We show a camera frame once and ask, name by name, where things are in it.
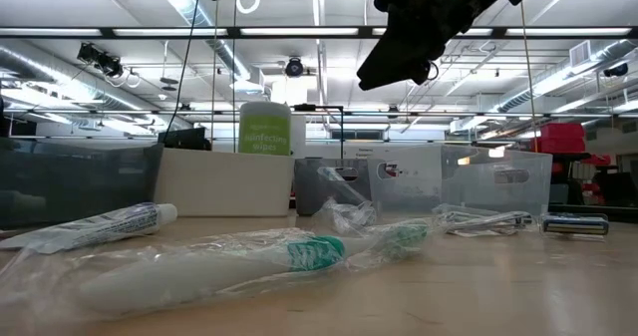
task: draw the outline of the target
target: grey container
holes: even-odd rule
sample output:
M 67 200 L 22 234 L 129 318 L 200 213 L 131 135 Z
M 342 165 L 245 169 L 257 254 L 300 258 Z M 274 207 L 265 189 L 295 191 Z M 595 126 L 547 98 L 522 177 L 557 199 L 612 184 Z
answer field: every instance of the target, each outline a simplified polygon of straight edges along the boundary
M 297 160 L 294 190 L 299 215 L 314 214 L 330 197 L 338 203 L 359 205 L 371 199 L 368 161 Z
M 98 151 L 0 139 L 0 229 L 153 201 L 163 145 Z

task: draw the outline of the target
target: clear plastic bin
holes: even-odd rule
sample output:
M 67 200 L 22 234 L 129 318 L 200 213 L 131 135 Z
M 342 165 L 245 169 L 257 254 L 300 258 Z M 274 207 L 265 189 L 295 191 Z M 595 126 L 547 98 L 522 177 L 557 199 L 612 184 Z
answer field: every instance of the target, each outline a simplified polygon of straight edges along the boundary
M 551 155 L 431 145 L 369 160 L 381 218 L 423 217 L 446 203 L 493 211 L 547 212 Z
M 0 229 L 77 220 L 153 201 L 163 145 L 97 151 L 0 139 Z

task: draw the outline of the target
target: ceiling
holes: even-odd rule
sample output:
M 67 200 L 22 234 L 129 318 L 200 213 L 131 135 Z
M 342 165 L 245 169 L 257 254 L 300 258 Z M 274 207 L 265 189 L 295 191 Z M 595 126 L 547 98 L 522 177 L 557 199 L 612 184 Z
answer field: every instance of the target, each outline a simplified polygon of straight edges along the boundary
M 244 6 L 252 0 L 242 0 Z M 312 26 L 313 0 L 261 0 L 256 11 L 237 13 L 235 0 L 221 0 L 218 6 L 210 0 L 202 5 L 211 16 L 217 16 L 219 26 Z M 552 0 L 525 0 L 527 20 L 543 11 Z M 638 25 L 638 0 L 560 0 L 550 10 L 542 12 L 533 26 L 632 26 Z M 499 0 L 475 21 L 477 26 L 520 26 L 521 10 L 506 0 Z M 167 0 L 0 0 L 0 24 L 11 27 L 184 27 L 186 22 Z M 372 0 L 325 0 L 325 25 L 359 26 L 385 25 L 386 15 L 375 10 Z M 215 74 L 213 51 L 203 41 L 193 41 L 188 56 L 186 41 L 168 43 L 166 67 L 163 68 L 164 41 L 99 40 L 96 45 L 110 54 L 122 57 L 124 65 L 133 68 L 143 78 L 136 88 L 122 86 L 128 92 L 164 108 L 174 108 L 176 93 L 161 90 L 162 75 L 179 79 L 181 66 L 187 60 L 182 83 L 181 101 L 192 103 L 196 109 L 210 109 L 215 94 L 216 109 L 231 109 L 234 101 L 263 100 L 261 96 L 234 93 L 226 73 Z M 525 85 L 527 62 L 522 41 L 463 41 L 451 42 L 440 59 L 440 74 L 435 81 L 415 87 L 411 82 L 397 83 L 373 91 L 358 87 L 356 70 L 374 47 L 375 40 L 325 40 L 327 58 L 327 94 L 330 105 L 349 109 L 387 110 L 388 105 L 400 105 L 402 110 L 414 111 L 485 111 L 494 98 Z M 581 40 L 530 41 L 529 62 L 532 75 L 541 73 L 569 57 L 569 49 Z M 82 39 L 30 40 L 47 53 L 70 64 L 82 66 L 76 59 Z M 302 59 L 306 68 L 318 67 L 317 46 L 314 40 L 237 40 L 228 43 L 249 64 L 262 68 L 267 83 L 281 80 L 282 63 L 291 56 Z M 495 57 L 486 60 L 493 48 L 501 48 Z M 631 66 L 628 78 L 636 69 Z M 99 75 L 95 69 L 87 73 Z M 603 87 L 614 80 L 603 80 Z M 595 90 L 595 79 L 589 76 L 575 81 L 551 97 L 565 101 L 582 98 Z M 167 99 L 161 100 L 159 94 Z M 316 88 L 308 93 L 308 102 L 318 104 Z M 440 123 L 422 120 L 420 123 Z

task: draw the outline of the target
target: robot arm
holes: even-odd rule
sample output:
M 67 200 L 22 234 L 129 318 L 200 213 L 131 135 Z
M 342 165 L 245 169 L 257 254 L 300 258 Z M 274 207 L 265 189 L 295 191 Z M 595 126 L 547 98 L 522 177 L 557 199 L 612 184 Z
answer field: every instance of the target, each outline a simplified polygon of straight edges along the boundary
M 425 83 L 446 43 L 496 1 L 375 0 L 375 7 L 388 13 L 388 28 L 359 69 L 359 86 L 367 91 L 409 79 Z

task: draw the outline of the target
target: security camera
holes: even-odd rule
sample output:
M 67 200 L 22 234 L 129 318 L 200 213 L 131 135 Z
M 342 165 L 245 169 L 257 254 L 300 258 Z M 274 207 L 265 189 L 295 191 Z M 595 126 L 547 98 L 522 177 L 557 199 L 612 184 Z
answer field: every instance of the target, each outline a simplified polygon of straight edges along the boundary
M 301 58 L 291 57 L 286 65 L 286 76 L 290 78 L 298 78 L 303 74 L 303 64 Z

